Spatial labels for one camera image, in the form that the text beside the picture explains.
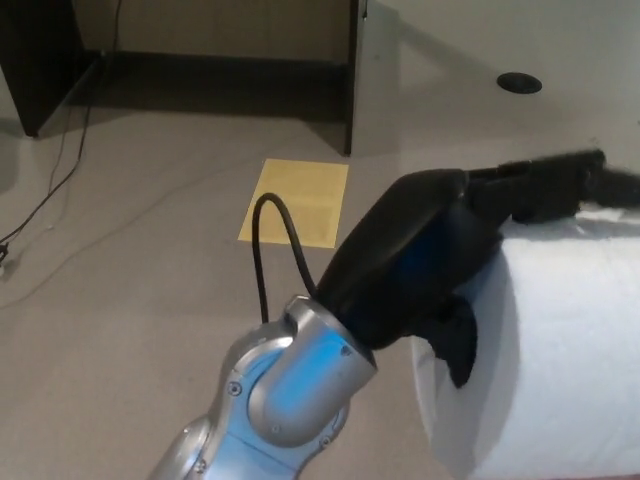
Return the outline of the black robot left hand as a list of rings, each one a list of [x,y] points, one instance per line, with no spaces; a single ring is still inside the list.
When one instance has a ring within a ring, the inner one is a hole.
[[[464,386],[476,359],[476,317],[459,288],[497,254],[507,221],[569,218],[584,203],[635,209],[639,177],[583,150],[396,180],[346,237],[315,300],[369,350],[425,339]]]

